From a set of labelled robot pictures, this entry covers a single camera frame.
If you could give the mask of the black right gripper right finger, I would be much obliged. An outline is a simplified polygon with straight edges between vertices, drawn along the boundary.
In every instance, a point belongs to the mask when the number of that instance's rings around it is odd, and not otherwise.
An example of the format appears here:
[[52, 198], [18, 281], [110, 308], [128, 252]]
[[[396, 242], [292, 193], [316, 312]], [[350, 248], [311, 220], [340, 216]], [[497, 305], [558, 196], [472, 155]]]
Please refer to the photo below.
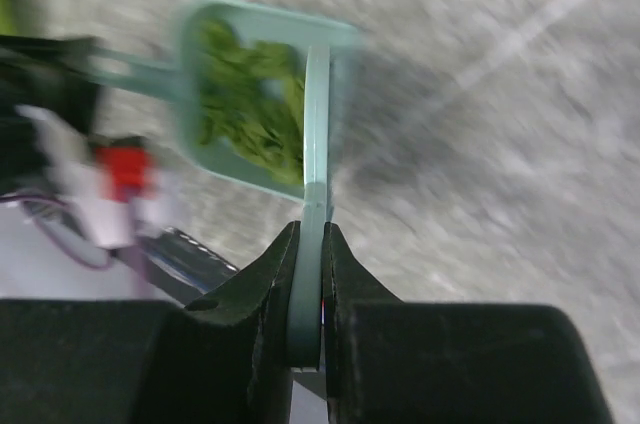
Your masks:
[[405, 302], [334, 224], [322, 266], [331, 422], [612, 421], [582, 338], [558, 308]]

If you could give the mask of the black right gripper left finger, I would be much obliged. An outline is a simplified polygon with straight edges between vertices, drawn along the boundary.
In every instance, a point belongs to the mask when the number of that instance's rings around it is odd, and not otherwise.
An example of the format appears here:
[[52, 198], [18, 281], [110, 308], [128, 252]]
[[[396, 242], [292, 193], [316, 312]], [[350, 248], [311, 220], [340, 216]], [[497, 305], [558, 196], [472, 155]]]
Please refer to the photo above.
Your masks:
[[165, 301], [5, 300], [5, 423], [284, 423], [300, 226], [216, 290]]

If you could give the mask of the teal hand brush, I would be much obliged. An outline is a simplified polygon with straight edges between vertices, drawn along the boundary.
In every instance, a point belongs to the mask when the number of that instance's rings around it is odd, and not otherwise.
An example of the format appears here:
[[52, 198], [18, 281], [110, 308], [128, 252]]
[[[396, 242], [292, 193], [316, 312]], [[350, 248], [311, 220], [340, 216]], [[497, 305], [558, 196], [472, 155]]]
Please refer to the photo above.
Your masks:
[[306, 63], [303, 136], [303, 212], [289, 298], [288, 365], [318, 367], [321, 352], [322, 243], [328, 219], [330, 48], [309, 48]]

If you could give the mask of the teal dustpan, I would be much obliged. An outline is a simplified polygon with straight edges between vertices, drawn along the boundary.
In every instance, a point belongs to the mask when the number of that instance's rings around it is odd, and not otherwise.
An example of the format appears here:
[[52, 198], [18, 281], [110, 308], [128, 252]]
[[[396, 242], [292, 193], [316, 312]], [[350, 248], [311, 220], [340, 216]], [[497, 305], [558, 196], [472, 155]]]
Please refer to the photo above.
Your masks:
[[171, 29], [168, 59], [100, 48], [94, 79], [165, 101], [182, 152], [202, 169], [326, 204], [359, 30], [242, 0], [187, 0]]

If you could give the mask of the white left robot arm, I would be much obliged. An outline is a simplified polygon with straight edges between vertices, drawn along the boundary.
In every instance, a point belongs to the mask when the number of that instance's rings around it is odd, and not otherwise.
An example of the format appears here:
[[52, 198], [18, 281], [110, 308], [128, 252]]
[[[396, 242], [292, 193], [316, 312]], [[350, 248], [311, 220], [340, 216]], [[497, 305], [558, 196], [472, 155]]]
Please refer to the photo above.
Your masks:
[[[91, 38], [51, 40], [4, 35], [1, 38], [1, 192], [51, 195], [47, 164], [36, 130], [15, 109], [33, 104], [59, 114], [82, 135], [94, 125], [100, 95], [84, 70]], [[149, 285], [128, 290], [134, 273], [113, 263], [104, 273], [74, 262], [17, 209], [1, 209], [1, 295], [52, 299], [168, 299]]]

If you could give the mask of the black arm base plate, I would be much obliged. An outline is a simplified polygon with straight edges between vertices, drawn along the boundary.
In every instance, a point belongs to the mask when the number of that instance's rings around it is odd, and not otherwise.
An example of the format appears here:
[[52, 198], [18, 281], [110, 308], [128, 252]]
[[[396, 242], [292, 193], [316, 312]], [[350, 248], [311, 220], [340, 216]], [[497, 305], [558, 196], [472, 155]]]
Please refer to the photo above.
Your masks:
[[156, 238], [143, 237], [142, 250], [153, 272], [161, 272], [200, 295], [239, 272], [224, 257], [177, 228], [169, 228]]

